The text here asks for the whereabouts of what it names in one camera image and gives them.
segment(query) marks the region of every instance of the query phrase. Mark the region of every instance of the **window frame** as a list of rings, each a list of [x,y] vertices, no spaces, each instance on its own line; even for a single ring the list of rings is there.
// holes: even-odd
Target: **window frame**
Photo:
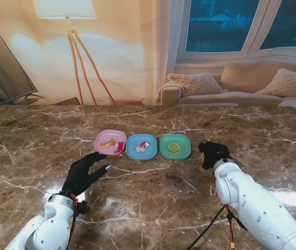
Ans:
[[[182,25],[177,52],[177,63],[195,61],[209,63],[216,60],[245,59],[266,56],[296,57],[296,47],[277,47],[260,50],[269,30],[275,20],[282,0],[260,0],[256,9],[252,25],[239,52],[187,52],[187,31],[189,24],[191,0],[185,0]]]

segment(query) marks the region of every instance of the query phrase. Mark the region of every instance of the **black glove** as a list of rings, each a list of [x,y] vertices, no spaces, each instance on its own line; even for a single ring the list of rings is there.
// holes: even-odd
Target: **black glove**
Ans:
[[[202,167],[205,170],[213,168],[215,163],[221,159],[232,159],[227,146],[214,142],[199,144],[199,150],[204,153],[204,162]]]
[[[65,183],[62,187],[62,193],[72,193],[75,196],[82,194],[90,185],[98,180],[104,173],[109,170],[109,166],[105,165],[89,174],[89,168],[97,161],[105,159],[106,155],[92,153],[84,156],[82,159],[74,162],[69,171]]]

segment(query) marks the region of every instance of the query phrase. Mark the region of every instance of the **floor lamp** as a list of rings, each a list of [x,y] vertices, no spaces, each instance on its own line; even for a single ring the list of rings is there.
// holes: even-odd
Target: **floor lamp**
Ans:
[[[71,54],[73,56],[74,61],[74,70],[75,70],[75,78],[76,83],[79,91],[79,96],[81,100],[81,104],[84,105],[82,92],[81,92],[81,86],[78,76],[78,68],[77,68],[77,61],[76,61],[76,55],[75,51],[77,53],[77,56],[79,58],[84,79],[86,82],[86,85],[89,89],[90,95],[92,97],[92,100],[94,101],[95,105],[97,105],[96,99],[94,97],[94,94],[92,92],[90,83],[87,79],[83,59],[79,50],[79,47],[77,45],[77,41],[81,45],[82,49],[84,50],[85,54],[87,55],[90,63],[92,64],[92,67],[94,68],[97,78],[100,81],[100,83],[103,85],[104,89],[106,90],[107,94],[110,97],[110,100],[114,105],[116,105],[111,93],[107,89],[104,81],[101,79],[98,69],[96,67],[96,64],[92,60],[91,55],[89,54],[89,51],[85,47],[84,43],[82,42],[81,38],[79,37],[79,34],[77,33],[76,29],[71,28],[70,19],[96,19],[96,13],[93,8],[91,0],[34,0],[34,9],[36,12],[36,15],[40,19],[66,19],[68,22],[68,30],[67,30],[67,38],[70,44]]]

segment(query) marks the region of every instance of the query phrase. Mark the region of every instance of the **wooden lamp leg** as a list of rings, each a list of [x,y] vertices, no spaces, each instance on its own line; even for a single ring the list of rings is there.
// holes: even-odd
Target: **wooden lamp leg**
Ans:
[[[81,53],[80,53],[79,48],[78,48],[78,46],[76,44],[76,41],[75,41],[75,39],[73,37],[73,34],[70,33],[69,35],[70,35],[70,38],[72,40],[72,43],[73,43],[73,45],[74,45],[74,47],[76,49],[77,55],[79,56],[79,60],[80,60],[80,63],[81,63],[81,67],[82,67],[82,71],[83,71],[83,75],[84,75],[84,79],[85,79],[86,85],[89,88],[89,92],[90,92],[90,95],[92,97],[92,100],[94,101],[95,105],[97,106],[97,102],[96,102],[95,97],[94,97],[94,95],[92,93],[91,86],[90,86],[89,81],[88,81],[87,76],[86,76],[86,72],[85,72],[85,68],[84,68],[84,64],[83,64],[83,59],[82,59]]]
[[[83,44],[82,40],[80,39],[80,37],[79,37],[77,31],[76,31],[76,30],[73,30],[73,33],[74,33],[76,39],[78,40],[78,42],[80,43],[80,45],[82,46],[82,48],[84,49],[86,55],[88,56],[88,58],[89,58],[89,60],[90,60],[90,62],[91,62],[91,64],[92,64],[92,66],[93,66],[93,68],[94,68],[94,70],[95,70],[95,72],[96,72],[97,78],[99,79],[99,81],[100,81],[101,84],[103,85],[104,89],[106,90],[106,92],[107,92],[107,94],[109,95],[110,99],[112,100],[113,104],[116,105],[116,103],[115,103],[115,101],[114,101],[114,99],[113,99],[111,93],[108,91],[108,89],[107,89],[107,87],[106,87],[104,81],[101,79],[100,74],[99,74],[99,72],[98,72],[98,69],[97,69],[97,67],[96,67],[96,65],[95,65],[95,63],[94,63],[94,61],[92,60],[91,55],[89,54],[89,51],[86,49],[86,47],[85,47],[85,45]]]
[[[78,74],[78,71],[77,71],[76,56],[75,56],[73,43],[72,43],[71,38],[70,38],[70,33],[71,33],[71,29],[67,30],[67,38],[68,38],[68,41],[69,41],[69,44],[70,44],[70,50],[71,50],[71,54],[73,56],[73,61],[74,61],[74,70],[75,70],[75,78],[76,78],[77,88],[79,90],[81,105],[84,105],[82,92],[81,92],[80,81],[79,81],[79,74]]]

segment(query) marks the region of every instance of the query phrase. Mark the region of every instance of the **sofa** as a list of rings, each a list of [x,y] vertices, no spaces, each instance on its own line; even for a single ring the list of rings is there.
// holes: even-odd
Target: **sofa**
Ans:
[[[233,62],[225,66],[223,73],[212,74],[213,78],[229,92],[209,95],[184,96],[181,87],[167,86],[160,92],[161,105],[239,105],[239,106],[289,106],[296,110],[296,97],[261,95],[255,92],[264,89],[274,78],[278,69],[296,72],[296,61],[256,60]]]

